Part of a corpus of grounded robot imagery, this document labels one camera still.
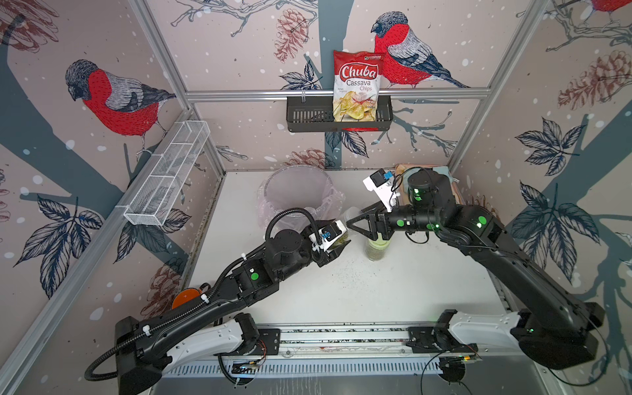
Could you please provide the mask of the short clear mung bean jar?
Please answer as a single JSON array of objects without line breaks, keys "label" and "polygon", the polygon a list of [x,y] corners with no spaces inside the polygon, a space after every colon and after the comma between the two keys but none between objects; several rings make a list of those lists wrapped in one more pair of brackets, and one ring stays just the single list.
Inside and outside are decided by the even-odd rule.
[{"label": "short clear mung bean jar", "polygon": [[333,248],[341,247],[341,246],[347,245],[350,242],[351,242],[351,237],[349,235],[349,232],[346,231],[335,241],[332,247]]}]

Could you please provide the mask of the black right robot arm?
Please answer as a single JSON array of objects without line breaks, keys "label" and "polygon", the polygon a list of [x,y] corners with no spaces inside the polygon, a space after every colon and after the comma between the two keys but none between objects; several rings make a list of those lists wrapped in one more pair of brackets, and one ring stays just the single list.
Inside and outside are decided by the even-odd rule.
[{"label": "black right robot arm", "polygon": [[440,241],[480,263],[497,277],[524,309],[510,315],[505,336],[510,347],[552,370],[595,360],[605,310],[569,294],[524,253],[490,211],[455,200],[449,177],[419,168],[405,179],[407,205],[398,204],[396,177],[383,169],[363,181],[379,201],[347,221],[369,240],[389,240],[396,232],[434,233]]}]

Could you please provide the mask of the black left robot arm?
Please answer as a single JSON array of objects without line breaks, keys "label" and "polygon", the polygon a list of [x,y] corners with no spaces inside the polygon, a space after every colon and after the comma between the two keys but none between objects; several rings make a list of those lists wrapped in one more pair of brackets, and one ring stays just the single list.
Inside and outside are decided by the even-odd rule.
[{"label": "black left robot arm", "polygon": [[311,263],[331,263],[347,246],[342,222],[317,225],[317,231],[268,230],[258,248],[231,263],[200,296],[152,319],[120,320],[115,346],[87,367],[85,380],[116,380],[119,393],[140,394],[205,353],[250,352],[259,330],[245,308],[276,293],[282,281]]}]

